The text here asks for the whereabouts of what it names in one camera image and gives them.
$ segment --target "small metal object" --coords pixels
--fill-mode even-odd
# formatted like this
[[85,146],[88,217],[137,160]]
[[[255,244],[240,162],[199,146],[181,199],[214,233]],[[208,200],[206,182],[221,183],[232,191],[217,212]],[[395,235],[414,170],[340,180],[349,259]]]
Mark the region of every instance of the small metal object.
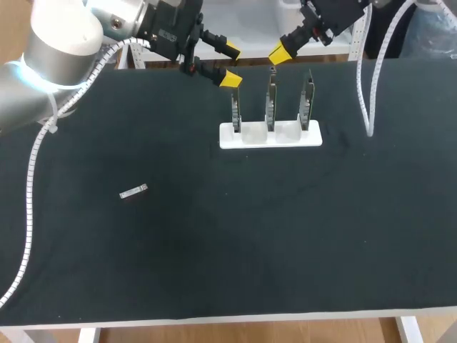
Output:
[[268,83],[268,91],[266,92],[265,120],[268,132],[274,132],[276,121],[276,69],[271,67],[270,71],[270,82]]
[[235,88],[231,93],[231,122],[236,134],[241,133],[241,112],[240,112],[239,88]]
[[125,198],[128,198],[128,197],[131,197],[132,195],[144,192],[147,189],[148,189],[148,185],[147,184],[142,184],[139,187],[135,187],[133,189],[130,189],[129,191],[126,191],[124,193],[120,193],[119,196],[121,197],[121,199],[125,199]]
[[122,21],[115,18],[111,21],[111,26],[113,27],[113,29],[119,30],[122,27]]
[[301,129],[303,131],[309,130],[309,122],[311,120],[311,112],[313,110],[314,89],[313,75],[310,70],[305,76],[305,83],[303,85],[300,98],[299,116]]

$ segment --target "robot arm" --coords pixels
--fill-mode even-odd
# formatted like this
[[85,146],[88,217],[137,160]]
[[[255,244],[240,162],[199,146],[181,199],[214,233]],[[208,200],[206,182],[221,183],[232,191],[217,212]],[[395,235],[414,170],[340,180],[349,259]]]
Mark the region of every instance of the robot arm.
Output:
[[92,72],[104,36],[144,39],[171,61],[182,56],[185,74],[199,73],[217,86],[239,86],[239,76],[194,56],[200,39],[233,60],[240,54],[225,36],[204,31],[203,0],[177,0],[178,6],[150,1],[35,0],[21,61],[0,68],[0,136],[49,117],[50,94],[60,108]]
[[301,13],[305,17],[303,26],[281,37],[269,59],[280,64],[297,56],[298,50],[315,39],[327,46],[350,25],[363,15],[369,4],[382,7],[390,0],[301,0]]

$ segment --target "white table frame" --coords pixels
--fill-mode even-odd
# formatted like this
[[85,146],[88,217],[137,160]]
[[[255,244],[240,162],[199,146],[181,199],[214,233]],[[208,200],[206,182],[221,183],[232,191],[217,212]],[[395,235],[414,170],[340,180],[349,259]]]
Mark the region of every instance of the white table frame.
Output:
[[[450,312],[457,312],[457,307],[438,307],[432,309],[392,309],[357,312],[319,312],[308,314],[262,314],[252,316],[191,318],[182,320],[164,319],[132,322],[46,324],[30,325],[25,327],[0,327],[0,332],[4,334],[12,343],[55,343],[54,338],[45,330],[80,329],[79,343],[97,343],[99,341],[101,328],[395,317],[402,343],[423,343],[421,331],[415,316],[426,314],[439,315]],[[454,342],[457,342],[457,322],[438,341],[438,343]]]

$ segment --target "wooden floor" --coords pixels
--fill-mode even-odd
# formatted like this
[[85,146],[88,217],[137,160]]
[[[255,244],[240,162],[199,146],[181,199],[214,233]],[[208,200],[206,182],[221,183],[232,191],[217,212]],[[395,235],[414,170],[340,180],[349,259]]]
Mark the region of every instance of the wooden floor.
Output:
[[[436,343],[457,314],[418,317],[424,343]],[[54,330],[58,343],[77,343],[79,331]],[[0,343],[8,340],[0,334]],[[395,319],[180,325],[103,329],[100,343],[401,343]]]

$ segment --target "metal tool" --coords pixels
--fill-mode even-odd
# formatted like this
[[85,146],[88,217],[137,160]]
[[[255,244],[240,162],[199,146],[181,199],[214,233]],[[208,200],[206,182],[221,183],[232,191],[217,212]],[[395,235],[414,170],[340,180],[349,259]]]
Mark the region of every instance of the metal tool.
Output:
[[268,132],[274,132],[276,121],[276,68],[272,66],[270,71],[270,82],[266,92],[265,121]]
[[298,111],[302,131],[309,130],[309,122],[313,110],[314,89],[313,75],[310,70],[309,73],[305,75],[305,82],[303,84],[303,90],[301,91],[300,109]]
[[236,134],[241,133],[240,91],[235,88],[231,93],[231,121]]

